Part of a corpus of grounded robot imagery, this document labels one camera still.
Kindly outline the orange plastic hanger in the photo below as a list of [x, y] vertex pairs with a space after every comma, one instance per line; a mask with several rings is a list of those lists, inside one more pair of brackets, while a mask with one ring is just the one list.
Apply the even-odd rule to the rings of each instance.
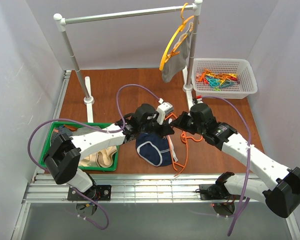
[[172, 162], [172, 168], [176, 171], [175, 175], [173, 176], [174, 178], [177, 178], [181, 173], [184, 172], [188, 161], [189, 161], [189, 142], [193, 141], [194, 143], [199, 143], [203, 140], [203, 137], [201, 136], [200, 138], [196, 139], [193, 136], [187, 135], [187, 133], [182, 130], [180, 133], [180, 141], [181, 143], [184, 145], [185, 147], [185, 159], [184, 159], [184, 163], [179, 163], [176, 159], [177, 159], [177, 155], [174, 153], [174, 149], [173, 149], [173, 142], [171, 140], [171, 137], [167, 137], [168, 139], [168, 144], [170, 147], [170, 156], [171, 156], [171, 162]]

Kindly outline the navy blue underwear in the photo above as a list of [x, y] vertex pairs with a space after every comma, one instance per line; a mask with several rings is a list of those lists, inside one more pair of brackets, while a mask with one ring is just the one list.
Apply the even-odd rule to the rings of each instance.
[[169, 136], [160, 137], [154, 133], [141, 133], [135, 143], [137, 154], [154, 167], [169, 166], [178, 162], [174, 145]]

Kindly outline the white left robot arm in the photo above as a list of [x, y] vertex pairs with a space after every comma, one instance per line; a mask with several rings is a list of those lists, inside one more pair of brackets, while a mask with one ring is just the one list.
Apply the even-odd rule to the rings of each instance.
[[78, 136], [58, 135], [44, 155], [43, 162], [57, 185], [67, 184], [86, 196], [92, 196], [96, 184], [79, 169], [80, 160], [112, 146], [135, 140], [140, 134], [157, 134], [165, 137], [174, 130], [165, 120], [174, 110], [171, 103], [162, 102], [157, 108], [143, 103], [128, 118], [110, 126]]

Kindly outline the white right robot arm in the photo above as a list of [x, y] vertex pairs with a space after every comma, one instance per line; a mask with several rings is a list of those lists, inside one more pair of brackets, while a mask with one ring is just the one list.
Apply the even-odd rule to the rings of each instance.
[[208, 144], [232, 156], [259, 178], [246, 180], [226, 172], [215, 182], [222, 192], [264, 203], [281, 218], [289, 217], [300, 205], [300, 168], [291, 169], [280, 164], [249, 144], [232, 126], [218, 122], [207, 104], [193, 105], [190, 112], [183, 112], [170, 124], [185, 132], [201, 135]]

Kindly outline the beige underwear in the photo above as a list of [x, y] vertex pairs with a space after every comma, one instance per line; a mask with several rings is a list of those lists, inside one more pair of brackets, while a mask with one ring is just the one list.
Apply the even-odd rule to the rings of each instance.
[[95, 152], [79, 161], [81, 167], [110, 168], [113, 163], [113, 156], [117, 153], [117, 147], [111, 146]]

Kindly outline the grey hanging underwear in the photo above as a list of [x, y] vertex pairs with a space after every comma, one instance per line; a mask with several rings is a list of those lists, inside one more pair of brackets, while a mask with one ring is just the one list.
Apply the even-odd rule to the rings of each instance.
[[186, 67], [187, 58], [190, 55], [193, 27], [194, 23], [190, 22], [187, 31], [180, 35], [164, 61], [161, 75], [165, 83], [169, 83], [178, 72]]

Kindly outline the grey underwear in tray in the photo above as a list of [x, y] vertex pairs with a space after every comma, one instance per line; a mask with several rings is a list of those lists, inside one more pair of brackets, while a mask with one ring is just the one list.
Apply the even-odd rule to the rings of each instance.
[[99, 126], [93, 126], [93, 128], [82, 126], [82, 127], [78, 128], [77, 130], [73, 131], [71, 136], [72, 137], [83, 136], [83, 135], [90, 134], [93, 132], [103, 133]]

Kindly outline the striped blue underwear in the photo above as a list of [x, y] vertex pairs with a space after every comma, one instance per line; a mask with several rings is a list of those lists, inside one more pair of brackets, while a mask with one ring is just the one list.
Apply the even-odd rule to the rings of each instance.
[[63, 125], [57, 126], [57, 127], [53, 128], [53, 130], [52, 130], [52, 133], [51, 133], [51, 136], [50, 136], [50, 142], [53, 143], [55, 141], [55, 139], [59, 135], [62, 135], [62, 134], [65, 134], [68, 137], [72, 137], [73, 136], [73, 132], [69, 128], [67, 128], [67, 127], [65, 127]]

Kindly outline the yellow plastic hanger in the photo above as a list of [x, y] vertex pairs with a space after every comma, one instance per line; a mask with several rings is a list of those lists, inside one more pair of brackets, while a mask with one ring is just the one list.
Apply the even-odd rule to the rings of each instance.
[[160, 71], [163, 71], [165, 64], [169, 61], [171, 57], [174, 57], [180, 53], [178, 48], [188, 38], [188, 36], [194, 29], [194, 22], [191, 21], [194, 18], [194, 15], [188, 17], [187, 19], [185, 19], [184, 17], [184, 10], [188, 5], [189, 4], [186, 2], [181, 8], [181, 12], [180, 12], [181, 24], [172, 35], [171, 39], [169, 40], [163, 52], [159, 64]]

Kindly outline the white clothes rack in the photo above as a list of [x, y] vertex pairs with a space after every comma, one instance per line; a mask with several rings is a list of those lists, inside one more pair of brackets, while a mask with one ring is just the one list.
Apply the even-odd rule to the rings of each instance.
[[162, 68], [167, 56], [168, 50], [173, 43], [173, 40], [176, 38], [177, 34], [180, 33], [184, 27], [186, 26], [186, 22], [193, 20], [193, 30], [192, 30], [192, 38], [190, 42], [190, 52], [189, 52], [189, 60], [187, 67], [182, 69], [183, 74], [183, 91], [186, 95], [187, 106], [190, 109], [193, 106], [192, 100], [192, 91], [193, 85], [192, 81], [192, 72], [193, 72], [193, 65], [194, 65], [194, 53], [196, 47], [196, 38], [198, 33], [198, 25], [199, 25], [199, 18], [201, 14], [202, 8], [202, 1], [195, 0], [192, 4], [184, 4], [183, 6], [169, 6], [169, 7], [160, 7], [160, 8], [150, 8], [150, 9], [142, 9], [142, 10], [132, 10], [132, 11], [124, 11], [124, 12], [116, 12], [116, 13], [107, 13], [107, 14], [99, 14], [99, 15], [91, 15], [91, 16], [83, 16], [83, 17], [74, 17], [74, 18], [64, 18], [61, 14], [56, 13], [53, 15], [53, 19], [56, 23], [56, 26], [61, 32], [62, 37], [64, 39], [66, 48], [68, 50], [69, 56], [72, 60], [75, 73], [77, 75], [78, 81], [84, 93], [83, 102], [86, 105], [87, 111], [87, 120], [89, 123], [94, 121], [93, 117], [93, 104], [94, 104], [94, 97], [91, 94], [91, 81], [90, 78], [83, 77], [82, 71], [80, 70], [79, 64], [76, 60], [73, 48], [71, 46], [70, 40], [68, 38], [66, 32], [66, 25], [71, 24], [80, 24], [80, 23], [88, 23], [88, 22], [96, 22], [96, 21], [104, 21], [104, 20], [113, 20], [113, 19], [122, 19], [122, 18], [129, 18], [129, 17], [137, 17], [137, 16], [147, 16], [147, 15], [156, 15], [156, 14], [163, 14], [163, 13], [173, 13], [173, 12], [180, 12], [181, 17], [181, 25], [177, 28], [177, 31], [171, 37], [169, 41], [159, 67]]

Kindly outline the green plastic tray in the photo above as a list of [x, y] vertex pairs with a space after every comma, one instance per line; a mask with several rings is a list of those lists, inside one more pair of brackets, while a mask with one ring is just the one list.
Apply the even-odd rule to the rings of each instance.
[[[50, 126], [49, 132], [48, 132], [48, 139], [45, 141], [40, 161], [39, 164], [42, 167], [46, 167], [44, 163], [44, 157], [50, 147], [52, 146], [53, 142], [50, 141], [52, 130], [55, 127], [59, 126], [65, 126], [69, 128], [72, 132], [76, 131], [78, 128], [81, 127], [88, 127], [88, 128], [94, 128], [94, 126], [99, 126], [102, 130], [105, 131], [114, 131], [116, 129], [119, 129], [120, 127], [118, 125], [110, 124], [110, 123], [86, 123], [85, 126], [82, 125], [81, 122], [79, 123], [73, 123], [69, 121], [56, 121], [53, 122]], [[96, 153], [98, 151], [101, 151], [103, 149], [115, 146], [117, 147], [117, 153], [113, 156], [113, 164], [109, 168], [103, 168], [103, 167], [83, 167], [79, 166], [78, 167], [82, 170], [87, 170], [87, 171], [102, 171], [102, 172], [113, 172], [117, 168], [117, 163], [118, 163], [118, 151], [119, 151], [119, 146], [124, 143], [125, 136], [123, 133], [97, 133], [97, 132], [92, 132], [89, 134], [85, 135], [80, 135], [80, 136], [71, 136], [72, 138], [72, 143], [77, 147], [81, 149], [81, 157], [80, 160], [84, 159], [85, 157], [88, 157], [89, 155]]]

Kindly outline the teal clothespin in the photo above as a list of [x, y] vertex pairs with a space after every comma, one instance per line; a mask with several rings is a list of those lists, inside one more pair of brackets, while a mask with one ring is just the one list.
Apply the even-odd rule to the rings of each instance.
[[234, 84], [235, 84], [234, 81], [225, 81], [222, 84], [220, 84], [218, 87], [219, 88], [226, 88], [226, 87], [233, 86]]

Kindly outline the white plastic basket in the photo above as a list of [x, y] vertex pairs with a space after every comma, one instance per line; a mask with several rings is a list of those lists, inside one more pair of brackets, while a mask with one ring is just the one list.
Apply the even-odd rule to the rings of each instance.
[[[234, 85], [219, 88], [225, 81]], [[243, 99], [255, 94], [257, 81], [250, 63], [245, 59], [196, 58], [193, 62], [192, 85], [197, 96]]]

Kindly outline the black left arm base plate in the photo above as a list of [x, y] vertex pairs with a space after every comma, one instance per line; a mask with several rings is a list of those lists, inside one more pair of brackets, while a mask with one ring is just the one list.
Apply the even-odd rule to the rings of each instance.
[[[109, 201], [111, 199], [112, 186], [111, 185], [97, 185], [92, 189], [87, 190], [83, 193], [86, 197], [93, 201]], [[67, 194], [68, 201], [86, 201], [85, 197], [82, 197], [71, 187], [68, 190]]]

